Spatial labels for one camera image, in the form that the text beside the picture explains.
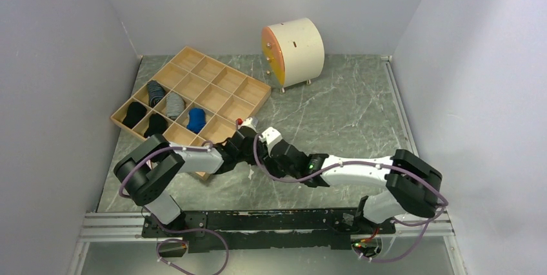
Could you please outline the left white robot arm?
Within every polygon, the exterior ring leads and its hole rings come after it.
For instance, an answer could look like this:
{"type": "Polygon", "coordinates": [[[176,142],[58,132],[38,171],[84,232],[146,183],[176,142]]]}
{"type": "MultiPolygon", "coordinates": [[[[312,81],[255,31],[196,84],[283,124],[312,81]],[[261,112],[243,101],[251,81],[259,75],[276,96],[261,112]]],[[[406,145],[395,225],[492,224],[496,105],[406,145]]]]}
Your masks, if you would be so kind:
{"type": "Polygon", "coordinates": [[[241,162],[251,165],[253,125],[242,125],[220,143],[184,146],[154,134],[120,160],[114,175],[120,181],[118,193],[137,206],[148,209],[159,220],[167,236],[177,236],[184,228],[184,214],[166,188],[179,173],[224,174],[241,162]]]}

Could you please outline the blue underwear white trim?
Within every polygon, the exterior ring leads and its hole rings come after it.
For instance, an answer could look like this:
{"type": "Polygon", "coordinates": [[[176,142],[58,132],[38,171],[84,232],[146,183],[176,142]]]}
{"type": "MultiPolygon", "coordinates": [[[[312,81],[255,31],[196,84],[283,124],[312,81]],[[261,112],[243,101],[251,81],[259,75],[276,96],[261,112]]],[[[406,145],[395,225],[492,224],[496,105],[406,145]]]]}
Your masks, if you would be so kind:
{"type": "Polygon", "coordinates": [[[206,113],[201,108],[192,108],[188,111],[186,128],[194,134],[199,134],[206,125],[206,113]]]}

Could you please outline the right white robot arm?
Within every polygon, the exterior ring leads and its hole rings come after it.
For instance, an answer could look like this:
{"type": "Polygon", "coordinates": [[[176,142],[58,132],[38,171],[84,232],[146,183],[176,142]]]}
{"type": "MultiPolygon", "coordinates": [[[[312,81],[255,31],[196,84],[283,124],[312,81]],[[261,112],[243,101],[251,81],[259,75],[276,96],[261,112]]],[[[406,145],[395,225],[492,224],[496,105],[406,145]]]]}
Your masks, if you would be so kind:
{"type": "Polygon", "coordinates": [[[387,219],[405,213],[437,218],[449,202],[441,194],[442,174],[411,152],[398,149],[392,156],[350,159],[329,154],[305,154],[283,138],[256,137],[256,164],[273,180],[309,187],[370,185],[382,189],[361,199],[354,216],[356,228],[369,233],[387,219]]]}

